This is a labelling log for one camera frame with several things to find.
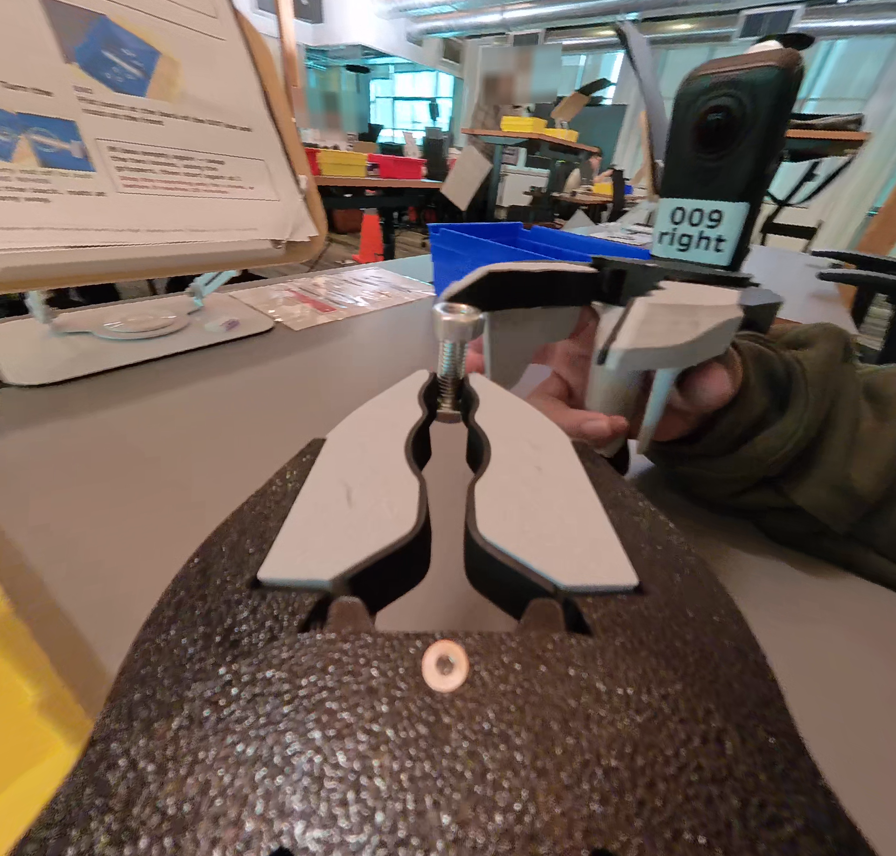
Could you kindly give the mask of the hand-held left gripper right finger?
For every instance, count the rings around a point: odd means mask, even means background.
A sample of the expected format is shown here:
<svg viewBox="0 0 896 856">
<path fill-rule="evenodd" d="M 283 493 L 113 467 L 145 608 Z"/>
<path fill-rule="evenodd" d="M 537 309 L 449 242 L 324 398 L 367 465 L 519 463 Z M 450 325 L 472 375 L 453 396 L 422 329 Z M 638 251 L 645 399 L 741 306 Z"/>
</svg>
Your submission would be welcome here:
<svg viewBox="0 0 896 856">
<path fill-rule="evenodd" d="M 531 602 L 633 593 L 640 580 L 572 441 L 520 397 L 480 374 L 464 384 L 464 568 L 515 619 Z"/>
</svg>

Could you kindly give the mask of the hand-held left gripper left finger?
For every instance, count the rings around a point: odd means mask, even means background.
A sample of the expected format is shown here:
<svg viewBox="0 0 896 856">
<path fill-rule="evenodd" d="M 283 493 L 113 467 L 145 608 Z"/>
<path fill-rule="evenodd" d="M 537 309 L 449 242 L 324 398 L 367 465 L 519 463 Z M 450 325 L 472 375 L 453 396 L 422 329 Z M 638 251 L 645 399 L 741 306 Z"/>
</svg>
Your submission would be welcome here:
<svg viewBox="0 0 896 856">
<path fill-rule="evenodd" d="M 430 567 L 422 471 L 431 458 L 432 374 L 418 370 L 365 402 L 324 439 L 257 581 L 377 613 Z"/>
</svg>

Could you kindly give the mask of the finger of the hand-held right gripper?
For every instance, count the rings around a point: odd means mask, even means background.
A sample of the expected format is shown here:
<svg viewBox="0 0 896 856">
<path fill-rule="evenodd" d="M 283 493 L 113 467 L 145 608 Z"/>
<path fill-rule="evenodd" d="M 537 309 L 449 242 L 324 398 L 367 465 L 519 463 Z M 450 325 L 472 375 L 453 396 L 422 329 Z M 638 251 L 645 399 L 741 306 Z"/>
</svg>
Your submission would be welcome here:
<svg viewBox="0 0 896 856">
<path fill-rule="evenodd" d="M 625 307 L 601 305 L 585 407 L 632 420 L 651 383 L 636 448 L 644 454 L 685 369 L 722 355 L 743 320 L 740 290 L 664 281 Z"/>
<path fill-rule="evenodd" d="M 445 300 L 484 313 L 484 374 L 510 389 L 543 347 L 573 335 L 583 310 L 611 292 L 610 277 L 580 262 L 503 262 L 450 283 Z"/>
</svg>

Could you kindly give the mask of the silver bolt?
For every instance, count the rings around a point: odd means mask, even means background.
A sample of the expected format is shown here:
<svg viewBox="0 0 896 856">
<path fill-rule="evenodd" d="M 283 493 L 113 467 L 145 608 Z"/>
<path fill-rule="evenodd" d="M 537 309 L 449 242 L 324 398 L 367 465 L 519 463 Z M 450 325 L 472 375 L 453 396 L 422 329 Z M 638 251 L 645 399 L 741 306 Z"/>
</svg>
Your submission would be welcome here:
<svg viewBox="0 0 896 856">
<path fill-rule="evenodd" d="M 440 393 L 461 394 L 469 345 L 484 330 L 484 313 L 473 306 L 439 302 L 433 307 L 437 352 L 435 376 Z"/>
</svg>

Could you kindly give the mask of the person's right forearm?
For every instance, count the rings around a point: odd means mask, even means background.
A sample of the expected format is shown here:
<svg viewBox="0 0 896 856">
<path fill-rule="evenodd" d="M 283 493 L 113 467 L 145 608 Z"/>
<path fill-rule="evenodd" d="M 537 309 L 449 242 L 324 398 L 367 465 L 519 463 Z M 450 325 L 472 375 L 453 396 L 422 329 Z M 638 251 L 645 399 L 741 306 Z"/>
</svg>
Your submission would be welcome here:
<svg viewBox="0 0 896 856">
<path fill-rule="evenodd" d="M 895 588 L 895 368 L 833 324 L 736 335 L 677 381 L 648 459 L 683 495 Z"/>
</svg>

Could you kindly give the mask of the grey desk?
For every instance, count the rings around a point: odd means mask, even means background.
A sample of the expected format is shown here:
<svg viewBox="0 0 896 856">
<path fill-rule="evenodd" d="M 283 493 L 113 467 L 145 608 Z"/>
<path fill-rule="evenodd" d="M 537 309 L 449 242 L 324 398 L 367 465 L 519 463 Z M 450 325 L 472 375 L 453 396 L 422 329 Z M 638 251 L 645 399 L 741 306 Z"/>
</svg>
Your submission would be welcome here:
<svg viewBox="0 0 896 856">
<path fill-rule="evenodd" d="M 430 368 L 431 301 L 1 395 L 2 587 L 95 719 L 175 573 L 236 507 L 368 398 Z M 894 854 L 894 593 L 629 480 L 728 589 L 836 795 Z"/>
</svg>

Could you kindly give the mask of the person's right hand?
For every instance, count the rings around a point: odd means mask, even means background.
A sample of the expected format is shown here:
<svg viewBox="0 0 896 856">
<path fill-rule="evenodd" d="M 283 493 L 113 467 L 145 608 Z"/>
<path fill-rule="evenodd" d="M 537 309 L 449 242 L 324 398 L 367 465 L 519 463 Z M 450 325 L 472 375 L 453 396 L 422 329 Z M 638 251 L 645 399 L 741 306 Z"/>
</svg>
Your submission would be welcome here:
<svg viewBox="0 0 896 856">
<path fill-rule="evenodd" d="M 531 362 L 548 367 L 550 372 L 528 401 L 570 438 L 594 447 L 618 446 L 639 434 L 645 398 L 639 397 L 633 422 L 585 409 L 590 355 L 598 324 L 599 314 L 584 308 L 569 338 L 536 351 Z M 668 396 L 653 442 L 673 442 L 695 434 L 735 399 L 743 377 L 743 364 L 733 347 L 721 357 L 683 371 Z"/>
</svg>

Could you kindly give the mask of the grey hanging strip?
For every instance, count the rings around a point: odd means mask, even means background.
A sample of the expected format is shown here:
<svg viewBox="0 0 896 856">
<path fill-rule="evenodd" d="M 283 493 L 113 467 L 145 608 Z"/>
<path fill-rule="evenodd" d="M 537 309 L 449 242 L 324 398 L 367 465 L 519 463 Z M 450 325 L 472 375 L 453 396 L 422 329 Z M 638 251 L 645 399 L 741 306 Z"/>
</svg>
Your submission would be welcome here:
<svg viewBox="0 0 896 856">
<path fill-rule="evenodd" d="M 658 196 L 666 164 L 669 120 L 651 45 L 632 21 L 619 21 L 615 23 L 614 30 L 633 68 L 644 104 L 644 163 L 648 189 Z"/>
</svg>

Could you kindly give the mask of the blue plastic bin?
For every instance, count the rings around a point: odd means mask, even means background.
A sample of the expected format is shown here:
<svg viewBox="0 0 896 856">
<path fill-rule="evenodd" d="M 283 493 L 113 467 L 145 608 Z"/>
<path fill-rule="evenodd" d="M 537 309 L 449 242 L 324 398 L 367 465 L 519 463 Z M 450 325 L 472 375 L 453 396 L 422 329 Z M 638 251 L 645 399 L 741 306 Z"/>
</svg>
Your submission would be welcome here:
<svg viewBox="0 0 896 856">
<path fill-rule="evenodd" d="M 649 260 L 644 246 L 523 223 L 432 223 L 428 225 L 433 286 L 443 296 L 451 284 L 479 268 L 509 262 L 556 260 L 588 263 L 593 257 Z"/>
</svg>

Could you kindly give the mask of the white hanging card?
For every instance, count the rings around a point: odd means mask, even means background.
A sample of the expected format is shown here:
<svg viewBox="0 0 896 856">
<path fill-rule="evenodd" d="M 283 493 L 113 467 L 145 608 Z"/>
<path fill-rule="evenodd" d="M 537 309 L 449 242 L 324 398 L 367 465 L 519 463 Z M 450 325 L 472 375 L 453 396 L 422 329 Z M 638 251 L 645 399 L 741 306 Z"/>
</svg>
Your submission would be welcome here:
<svg viewBox="0 0 896 856">
<path fill-rule="evenodd" d="M 492 169 L 492 161 L 475 145 L 466 145 L 448 170 L 440 193 L 455 208 L 468 210 Z"/>
</svg>

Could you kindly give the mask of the orange traffic cone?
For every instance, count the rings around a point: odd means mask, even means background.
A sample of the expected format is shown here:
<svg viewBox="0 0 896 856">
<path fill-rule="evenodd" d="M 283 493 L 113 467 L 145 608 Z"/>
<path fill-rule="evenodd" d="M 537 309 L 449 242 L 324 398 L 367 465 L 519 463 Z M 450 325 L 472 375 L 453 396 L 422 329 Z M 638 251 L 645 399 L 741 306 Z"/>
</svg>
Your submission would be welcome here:
<svg viewBox="0 0 896 856">
<path fill-rule="evenodd" d="M 365 209 L 360 230 L 360 240 L 354 260 L 360 265 L 381 263 L 385 260 L 385 240 L 379 213 Z"/>
</svg>

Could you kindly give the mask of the clear plastic bag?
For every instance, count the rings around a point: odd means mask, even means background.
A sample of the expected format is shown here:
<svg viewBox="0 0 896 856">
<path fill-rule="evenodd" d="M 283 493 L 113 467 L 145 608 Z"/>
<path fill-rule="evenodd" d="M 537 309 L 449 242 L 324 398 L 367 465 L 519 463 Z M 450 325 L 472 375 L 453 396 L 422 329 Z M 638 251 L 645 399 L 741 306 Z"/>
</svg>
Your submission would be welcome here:
<svg viewBox="0 0 896 856">
<path fill-rule="evenodd" d="M 231 295 L 274 322 L 298 332 L 426 300 L 433 297 L 434 287 L 398 274 L 382 263 L 233 290 Z"/>
</svg>

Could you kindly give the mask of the wooden standing table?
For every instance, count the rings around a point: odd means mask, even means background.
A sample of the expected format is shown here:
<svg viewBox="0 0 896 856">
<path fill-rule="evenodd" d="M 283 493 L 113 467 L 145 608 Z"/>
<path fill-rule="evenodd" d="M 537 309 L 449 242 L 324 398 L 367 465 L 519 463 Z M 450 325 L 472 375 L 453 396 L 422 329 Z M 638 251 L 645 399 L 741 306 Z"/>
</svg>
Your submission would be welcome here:
<svg viewBox="0 0 896 856">
<path fill-rule="evenodd" d="M 603 154 L 599 146 L 568 141 L 545 132 L 505 132 L 500 130 L 463 128 L 462 134 L 495 147 L 524 148 L 531 154 L 556 153 L 563 155 Z"/>
</svg>

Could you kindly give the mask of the black office chair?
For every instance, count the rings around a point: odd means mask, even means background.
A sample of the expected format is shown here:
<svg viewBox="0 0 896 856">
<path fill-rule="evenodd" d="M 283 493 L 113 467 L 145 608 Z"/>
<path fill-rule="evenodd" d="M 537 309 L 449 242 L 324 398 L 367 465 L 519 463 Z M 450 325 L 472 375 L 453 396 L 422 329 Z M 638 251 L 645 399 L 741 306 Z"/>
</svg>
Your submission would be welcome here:
<svg viewBox="0 0 896 856">
<path fill-rule="evenodd" d="M 860 327 L 876 296 L 882 295 L 890 305 L 890 320 L 878 350 L 876 364 L 891 365 L 895 361 L 895 258 L 861 253 L 854 250 L 814 249 L 811 256 L 835 262 L 835 267 L 819 272 L 821 281 L 851 286 L 856 290 L 850 315 Z"/>
</svg>

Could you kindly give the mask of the wooden work table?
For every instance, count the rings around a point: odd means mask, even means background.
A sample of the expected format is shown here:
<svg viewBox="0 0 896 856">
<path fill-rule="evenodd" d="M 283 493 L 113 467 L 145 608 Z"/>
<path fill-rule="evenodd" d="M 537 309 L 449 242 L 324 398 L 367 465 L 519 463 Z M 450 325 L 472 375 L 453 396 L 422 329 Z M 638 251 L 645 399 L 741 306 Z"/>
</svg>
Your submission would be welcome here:
<svg viewBox="0 0 896 856">
<path fill-rule="evenodd" d="M 366 190 L 441 190 L 442 181 L 428 178 L 376 178 L 352 176 L 315 176 L 319 189 Z"/>
</svg>

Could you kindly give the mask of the wooden pillar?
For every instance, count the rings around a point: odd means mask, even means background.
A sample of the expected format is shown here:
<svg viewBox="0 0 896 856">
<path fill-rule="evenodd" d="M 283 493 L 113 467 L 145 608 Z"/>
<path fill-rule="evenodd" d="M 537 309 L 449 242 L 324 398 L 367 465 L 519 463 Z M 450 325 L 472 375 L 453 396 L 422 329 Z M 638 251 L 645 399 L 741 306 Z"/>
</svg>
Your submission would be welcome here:
<svg viewBox="0 0 896 856">
<path fill-rule="evenodd" d="M 306 70 L 295 31 L 295 1 L 274 0 L 279 29 L 281 67 L 296 127 L 308 126 Z"/>
</svg>

